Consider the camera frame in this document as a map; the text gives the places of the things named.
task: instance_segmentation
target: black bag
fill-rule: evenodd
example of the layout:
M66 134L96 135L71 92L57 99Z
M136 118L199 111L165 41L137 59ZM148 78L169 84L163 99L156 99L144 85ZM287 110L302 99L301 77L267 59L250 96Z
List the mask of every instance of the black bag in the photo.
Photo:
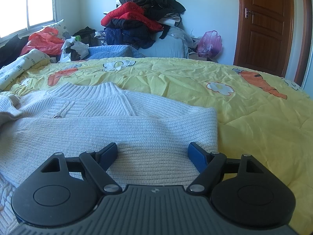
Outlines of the black bag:
M98 46L98 40L95 39L95 29L91 29L88 26L85 29L79 30L77 33L74 33L73 36L79 35L81 37L81 42L84 44L89 44L90 47Z

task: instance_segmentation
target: patterned pillow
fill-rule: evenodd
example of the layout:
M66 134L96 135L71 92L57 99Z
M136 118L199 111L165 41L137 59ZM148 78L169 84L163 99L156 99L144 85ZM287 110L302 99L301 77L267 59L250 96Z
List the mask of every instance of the patterned pillow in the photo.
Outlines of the patterned pillow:
M58 33L58 38L62 40L70 39L71 35L69 34L67 27L65 26L64 19L60 20L57 23L53 23L51 25L48 25L49 27L56 28L59 33Z

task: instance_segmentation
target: window sill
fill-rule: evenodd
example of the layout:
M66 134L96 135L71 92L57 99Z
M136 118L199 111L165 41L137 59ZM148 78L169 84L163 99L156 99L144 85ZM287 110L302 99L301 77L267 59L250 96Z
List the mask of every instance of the window sill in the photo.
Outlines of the window sill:
M46 23L43 23L43 24L41 24L39 26L32 27L28 31L20 30L20 31L17 31L15 33L9 34L6 37L0 38L0 48L3 47L12 37L14 37L17 34L18 34L19 38L23 38L25 36L29 36L29 35L33 34L34 32L39 31L44 26L47 26L47 25L50 25L50 24L53 24L53 23L56 23L56 21L46 22Z

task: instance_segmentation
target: white plastic bag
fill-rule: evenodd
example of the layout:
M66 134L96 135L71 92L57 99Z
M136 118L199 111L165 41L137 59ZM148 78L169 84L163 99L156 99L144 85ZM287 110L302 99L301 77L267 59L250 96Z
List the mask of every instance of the white plastic bag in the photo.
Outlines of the white plastic bag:
M71 53L66 53L67 48L71 48L79 54L78 60L84 59L87 55L89 55L89 44L84 44L80 41L76 41L76 38L72 36L70 39L65 40L62 46L62 54L59 62L73 61Z
M168 35L176 39L181 39L187 47L194 48L193 40L190 35L179 27L171 26L170 30L168 31Z
M190 37L192 38L193 40L193 45L194 45L194 48L196 48L200 42L200 40L202 39L203 36L199 36L198 38L196 38L193 34L193 29L191 30L191 33L190 33Z

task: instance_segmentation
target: black jacket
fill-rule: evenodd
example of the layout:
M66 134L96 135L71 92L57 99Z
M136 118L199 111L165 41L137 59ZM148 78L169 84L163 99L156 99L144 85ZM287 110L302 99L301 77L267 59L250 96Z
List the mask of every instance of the black jacket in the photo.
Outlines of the black jacket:
M121 4L132 1L146 8L145 16L152 20L160 20L168 13L183 13L186 9L176 0L119 0Z
M141 27L143 25L144 25L143 22L138 21L138 20L113 18L105 27L109 27L113 29L129 30L132 28Z

